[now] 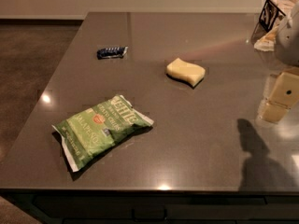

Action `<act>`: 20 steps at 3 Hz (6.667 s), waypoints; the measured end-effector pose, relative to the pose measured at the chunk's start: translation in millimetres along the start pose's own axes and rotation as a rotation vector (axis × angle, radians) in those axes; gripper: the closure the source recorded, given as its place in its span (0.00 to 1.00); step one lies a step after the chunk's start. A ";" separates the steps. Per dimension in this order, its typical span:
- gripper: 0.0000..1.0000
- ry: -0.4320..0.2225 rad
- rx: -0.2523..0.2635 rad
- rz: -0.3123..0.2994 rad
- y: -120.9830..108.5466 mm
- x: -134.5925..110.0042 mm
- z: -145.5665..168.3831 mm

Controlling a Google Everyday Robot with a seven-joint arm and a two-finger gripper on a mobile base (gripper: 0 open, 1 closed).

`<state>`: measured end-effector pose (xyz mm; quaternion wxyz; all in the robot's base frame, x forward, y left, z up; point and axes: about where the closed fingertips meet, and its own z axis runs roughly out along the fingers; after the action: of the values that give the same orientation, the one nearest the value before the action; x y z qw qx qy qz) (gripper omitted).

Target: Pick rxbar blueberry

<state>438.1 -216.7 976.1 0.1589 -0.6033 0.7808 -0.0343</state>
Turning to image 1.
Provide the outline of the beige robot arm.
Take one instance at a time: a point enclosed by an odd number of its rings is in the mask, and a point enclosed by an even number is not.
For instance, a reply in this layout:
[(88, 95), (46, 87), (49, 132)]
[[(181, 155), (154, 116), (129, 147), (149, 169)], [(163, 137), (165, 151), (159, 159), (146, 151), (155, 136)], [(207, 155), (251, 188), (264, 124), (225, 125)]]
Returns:
[(283, 18), (276, 27), (258, 42), (267, 43), (269, 51), (288, 69), (272, 74), (265, 84), (263, 100), (259, 107), (261, 119), (278, 123), (299, 102), (299, 3), (283, 12)]

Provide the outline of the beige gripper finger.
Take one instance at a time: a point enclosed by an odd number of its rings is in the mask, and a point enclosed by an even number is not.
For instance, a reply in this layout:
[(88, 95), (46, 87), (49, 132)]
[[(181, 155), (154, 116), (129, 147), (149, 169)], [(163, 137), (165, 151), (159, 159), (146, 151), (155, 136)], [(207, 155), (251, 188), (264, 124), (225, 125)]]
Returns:
[(283, 71), (270, 75), (264, 86), (260, 104), (260, 118), (271, 123), (280, 122), (299, 102), (299, 73)]

